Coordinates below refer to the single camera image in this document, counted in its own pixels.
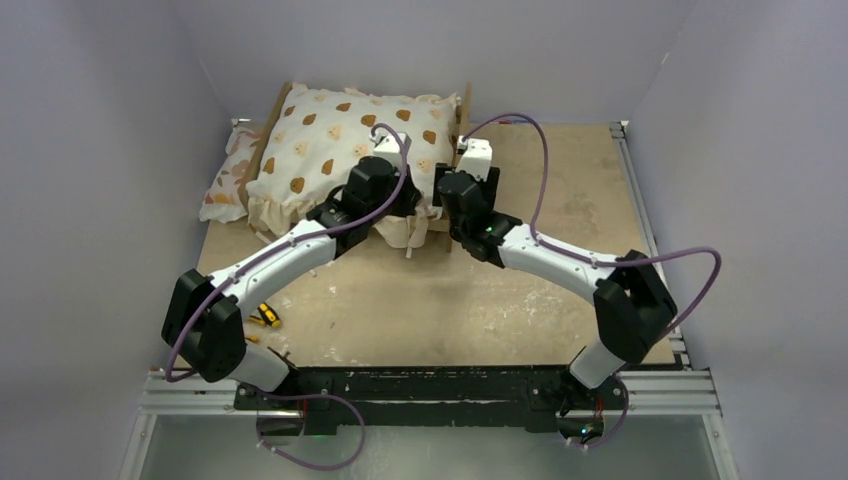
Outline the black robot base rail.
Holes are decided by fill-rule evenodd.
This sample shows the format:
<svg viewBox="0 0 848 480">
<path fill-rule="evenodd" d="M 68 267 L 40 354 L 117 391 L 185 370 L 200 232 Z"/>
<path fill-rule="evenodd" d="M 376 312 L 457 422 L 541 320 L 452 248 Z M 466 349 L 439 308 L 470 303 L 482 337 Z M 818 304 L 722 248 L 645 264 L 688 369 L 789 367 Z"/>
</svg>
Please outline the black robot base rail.
<svg viewBox="0 0 848 480">
<path fill-rule="evenodd" d="M 359 422 L 598 435 L 603 415 L 625 404 L 616 379 L 590 390 L 565 365 L 302 367 L 271 394 L 241 383 L 234 399 L 241 411 L 290 412 L 308 435 Z"/>
</svg>

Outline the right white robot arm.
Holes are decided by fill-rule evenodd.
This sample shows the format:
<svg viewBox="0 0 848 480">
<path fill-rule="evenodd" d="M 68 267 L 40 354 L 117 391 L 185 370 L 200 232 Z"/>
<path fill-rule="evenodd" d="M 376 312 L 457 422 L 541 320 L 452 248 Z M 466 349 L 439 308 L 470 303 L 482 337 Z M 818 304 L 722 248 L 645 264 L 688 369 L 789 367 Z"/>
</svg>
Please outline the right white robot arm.
<svg viewBox="0 0 848 480">
<path fill-rule="evenodd" d="M 549 281 L 593 306 L 597 338 L 569 365 L 583 387 L 595 389 L 624 365 L 640 363 L 676 317 L 675 301 L 643 253 L 592 253 L 536 233 L 496 211 L 490 188 L 465 172 L 445 174 L 436 192 L 450 236 L 471 257 Z"/>
</svg>

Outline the floral print small pillow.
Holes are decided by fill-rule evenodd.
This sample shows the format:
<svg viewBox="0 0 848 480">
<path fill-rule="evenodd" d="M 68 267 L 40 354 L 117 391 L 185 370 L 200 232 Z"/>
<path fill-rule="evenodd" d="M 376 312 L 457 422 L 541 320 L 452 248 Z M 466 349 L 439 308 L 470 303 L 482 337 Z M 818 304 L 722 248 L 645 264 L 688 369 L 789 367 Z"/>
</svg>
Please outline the floral print small pillow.
<svg viewBox="0 0 848 480">
<path fill-rule="evenodd" d="M 247 215 L 240 191 L 259 140 L 256 125 L 242 122 L 233 127 L 224 148 L 224 161 L 204 194 L 198 213 L 201 222 L 230 223 Z"/>
</svg>

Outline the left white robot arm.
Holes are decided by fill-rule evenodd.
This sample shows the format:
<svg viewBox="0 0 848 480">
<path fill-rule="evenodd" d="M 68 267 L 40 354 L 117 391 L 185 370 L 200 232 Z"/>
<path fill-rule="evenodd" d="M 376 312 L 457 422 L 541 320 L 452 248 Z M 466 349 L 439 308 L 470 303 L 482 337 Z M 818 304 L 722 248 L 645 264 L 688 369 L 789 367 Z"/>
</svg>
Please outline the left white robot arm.
<svg viewBox="0 0 848 480">
<path fill-rule="evenodd" d="M 177 280 L 162 339 L 170 346 L 166 378 L 185 360 L 208 382 L 232 379 L 265 391 L 280 387 L 291 366 L 279 355 L 244 338 L 244 320 L 294 280 L 328 264 L 367 239 L 370 229 L 416 194 L 406 164 L 367 156 L 346 184 L 298 222 L 285 236 L 250 257 L 209 275 L 196 269 Z"/>
</svg>

